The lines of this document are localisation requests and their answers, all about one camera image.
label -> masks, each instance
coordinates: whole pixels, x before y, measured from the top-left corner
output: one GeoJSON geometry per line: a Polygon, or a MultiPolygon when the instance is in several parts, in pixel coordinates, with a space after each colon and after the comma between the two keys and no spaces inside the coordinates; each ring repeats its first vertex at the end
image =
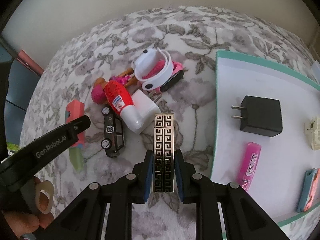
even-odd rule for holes
{"type": "Polygon", "coordinates": [[[107,133],[113,133],[115,131],[115,128],[112,125],[108,125],[106,127],[106,132],[107,133]]]}
{"type": "Polygon", "coordinates": [[[253,175],[254,167],[257,163],[257,158],[258,158],[258,155],[255,153],[252,153],[251,158],[250,158],[250,162],[249,162],[249,166],[247,169],[247,173],[245,174],[246,176],[251,177],[253,175]]]}
{"type": "Polygon", "coordinates": [[[125,107],[125,103],[122,100],[121,95],[117,95],[116,98],[113,99],[112,104],[118,112],[120,112],[120,110],[125,107]]]}
{"type": "Polygon", "coordinates": [[[39,152],[35,153],[35,156],[37,158],[41,158],[43,155],[45,155],[47,152],[49,152],[50,150],[53,150],[55,147],[57,147],[60,143],[62,143],[63,141],[65,141],[67,139],[66,135],[63,135],[61,138],[59,138],[58,140],[48,144],[44,149],[42,149],[39,152]]]}
{"type": "Polygon", "coordinates": [[[244,183],[243,185],[241,185],[241,188],[243,188],[245,191],[247,191],[248,184],[244,183]]]}

human hand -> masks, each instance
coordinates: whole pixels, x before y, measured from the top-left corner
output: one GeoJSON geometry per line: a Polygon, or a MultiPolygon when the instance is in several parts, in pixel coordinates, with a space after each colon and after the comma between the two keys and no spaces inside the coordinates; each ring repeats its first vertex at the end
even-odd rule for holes
{"type": "MultiPolygon", "coordinates": [[[[34,177],[35,184],[40,183],[40,179],[34,177]]],[[[49,203],[49,199],[44,193],[40,193],[40,207],[42,210],[46,210],[49,203]]],[[[8,222],[8,225],[19,238],[20,236],[32,233],[38,229],[39,226],[46,228],[52,221],[53,215],[51,213],[37,215],[26,214],[17,211],[4,212],[4,217],[8,222]]]]}

beige ring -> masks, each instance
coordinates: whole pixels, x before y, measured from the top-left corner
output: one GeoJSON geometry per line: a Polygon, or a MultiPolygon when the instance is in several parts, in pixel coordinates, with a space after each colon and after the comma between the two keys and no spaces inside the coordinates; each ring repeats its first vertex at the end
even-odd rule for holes
{"type": "Polygon", "coordinates": [[[35,197],[36,206],[41,213],[48,214],[51,211],[52,205],[53,205],[53,193],[54,193],[54,187],[53,187],[53,184],[51,183],[51,181],[49,181],[49,180],[45,180],[45,181],[39,183],[38,185],[36,185],[36,197],[35,197]],[[40,193],[42,190],[47,192],[49,195],[49,203],[48,203],[46,210],[43,210],[40,207],[40,193]]]}

black power adapter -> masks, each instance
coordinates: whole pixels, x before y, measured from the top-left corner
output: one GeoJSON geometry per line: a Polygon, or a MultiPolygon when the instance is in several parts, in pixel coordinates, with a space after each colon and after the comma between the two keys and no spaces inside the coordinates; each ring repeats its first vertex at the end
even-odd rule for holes
{"type": "Polygon", "coordinates": [[[240,119],[243,132],[273,137],[282,132],[280,101],[270,98],[245,96],[240,106],[232,106],[241,111],[232,118],[240,119]]]}

black toy car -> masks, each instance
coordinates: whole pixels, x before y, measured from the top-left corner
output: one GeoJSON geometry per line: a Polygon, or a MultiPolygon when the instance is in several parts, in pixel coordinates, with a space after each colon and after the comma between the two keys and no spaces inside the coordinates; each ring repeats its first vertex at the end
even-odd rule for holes
{"type": "Polygon", "coordinates": [[[117,157],[120,154],[119,150],[124,148],[122,121],[109,105],[105,105],[101,112],[104,116],[104,139],[101,141],[101,147],[108,157],[117,157]]]}

